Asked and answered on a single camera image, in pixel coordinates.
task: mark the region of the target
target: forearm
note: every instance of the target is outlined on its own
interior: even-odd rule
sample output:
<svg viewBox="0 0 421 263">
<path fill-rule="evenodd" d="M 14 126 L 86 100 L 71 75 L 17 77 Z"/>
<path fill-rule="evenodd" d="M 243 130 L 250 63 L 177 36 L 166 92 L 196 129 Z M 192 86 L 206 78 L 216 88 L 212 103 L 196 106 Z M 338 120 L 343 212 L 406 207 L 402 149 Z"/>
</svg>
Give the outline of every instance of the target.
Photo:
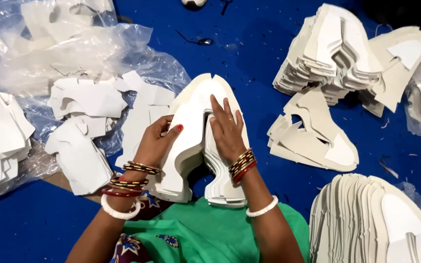
<svg viewBox="0 0 421 263">
<path fill-rule="evenodd" d="M 140 181 L 147 173 L 126 171 L 127 181 Z M 108 204 L 118 212 L 129 212 L 136 199 L 134 197 L 107 197 Z M 87 229 L 74 245 L 66 263 L 104 263 L 112 257 L 125 220 L 117 219 L 100 209 Z"/>
<path fill-rule="evenodd" d="M 259 211 L 272 202 L 272 195 L 256 168 L 247 172 L 241 185 L 250 212 Z M 295 236 L 278 206 L 252 218 L 252 225 L 264 262 L 304 262 Z"/>
</svg>

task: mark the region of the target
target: green fabric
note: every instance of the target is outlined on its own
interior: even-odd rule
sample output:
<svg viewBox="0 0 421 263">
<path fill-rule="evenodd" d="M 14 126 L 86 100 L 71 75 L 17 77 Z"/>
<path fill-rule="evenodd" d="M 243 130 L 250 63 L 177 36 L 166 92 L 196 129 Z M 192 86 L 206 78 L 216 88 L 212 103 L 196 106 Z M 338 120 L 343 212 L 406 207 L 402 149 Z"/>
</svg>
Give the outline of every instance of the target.
<svg viewBox="0 0 421 263">
<path fill-rule="evenodd" d="M 308 224 L 299 212 L 278 204 L 289 223 L 305 262 L 309 262 Z M 250 219 L 246 208 L 209 206 L 205 198 L 187 204 L 174 204 L 149 221 L 128 221 L 123 233 L 136 236 L 155 263 L 251 263 L 259 262 Z M 174 236 L 178 248 L 158 235 Z"/>
</svg>

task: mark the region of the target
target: blue floor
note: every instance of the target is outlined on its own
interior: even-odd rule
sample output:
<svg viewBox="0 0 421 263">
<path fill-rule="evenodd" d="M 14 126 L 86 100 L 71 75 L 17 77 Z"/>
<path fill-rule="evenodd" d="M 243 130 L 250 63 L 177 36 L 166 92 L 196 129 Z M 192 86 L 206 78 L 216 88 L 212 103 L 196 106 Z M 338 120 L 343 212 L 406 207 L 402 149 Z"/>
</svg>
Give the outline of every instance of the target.
<svg viewBox="0 0 421 263">
<path fill-rule="evenodd" d="M 223 3 L 219 0 L 209 0 L 199 12 L 184 9 L 180 0 L 116 1 L 119 15 L 154 28 L 150 46 L 175 57 L 191 78 L 210 72 L 225 77 L 235 88 L 258 169 L 268 188 L 305 218 L 318 193 L 316 187 L 330 182 L 337 172 L 269 155 L 266 132 L 289 100 L 272 88 L 272 80 L 303 19 L 314 15 L 322 3 L 234 0 L 225 15 L 220 15 Z M 330 3 L 358 10 L 349 3 Z M 369 37 L 374 37 L 377 24 L 361 11 L 356 14 Z M 216 41 L 212 46 L 196 46 L 186 43 L 175 30 L 188 38 Z M 382 32 L 387 32 L 387 27 L 378 30 Z M 421 194 L 421 137 L 407 131 L 403 105 L 395 114 L 385 110 L 384 116 L 377 118 L 357 103 L 342 101 L 331 107 L 331 115 L 357 146 L 360 165 L 354 172 L 379 176 L 392 184 L 407 180 Z M 389 125 L 381 129 L 387 118 Z M 380 159 L 399 179 L 378 164 Z M 204 178 L 195 183 L 196 195 L 203 195 L 205 184 Z M 99 208 L 43 181 L 0 197 L 0 262 L 64 262 Z"/>
</svg>

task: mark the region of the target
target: person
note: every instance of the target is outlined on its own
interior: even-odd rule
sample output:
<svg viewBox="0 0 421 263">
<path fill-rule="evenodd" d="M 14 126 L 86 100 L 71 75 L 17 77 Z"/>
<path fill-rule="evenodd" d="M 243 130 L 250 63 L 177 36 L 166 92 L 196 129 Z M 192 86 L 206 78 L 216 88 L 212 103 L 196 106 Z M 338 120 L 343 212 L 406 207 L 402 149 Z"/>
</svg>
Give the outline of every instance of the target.
<svg viewBox="0 0 421 263">
<path fill-rule="evenodd" d="M 210 99 L 214 114 L 210 125 L 219 154 L 232 163 L 247 150 L 241 137 L 242 115 L 236 111 L 235 123 L 227 98 L 224 99 L 224 108 L 213 95 Z M 172 119 L 172 115 L 161 117 L 145 130 L 134 162 L 153 167 L 161 163 L 167 150 L 186 128 L 177 125 L 161 136 Z M 146 176 L 144 172 L 127 170 L 123 178 L 137 182 Z M 240 185 L 250 212 L 260 211 L 274 200 L 256 167 L 246 172 Z M 158 204 L 166 202 L 153 197 L 146 199 L 148 204 L 138 216 L 143 210 L 157 208 Z M 107 200 L 109 206 L 119 212 L 129 212 L 135 203 L 135 198 L 131 197 L 108 196 Z M 100 209 L 75 243 L 66 262 L 309 261 L 308 225 L 300 213 L 281 203 L 250 220 L 245 209 L 209 206 L 204 198 L 187 204 L 173 204 L 160 212 L 156 217 L 149 216 L 149 221 L 125 221 Z"/>
</svg>

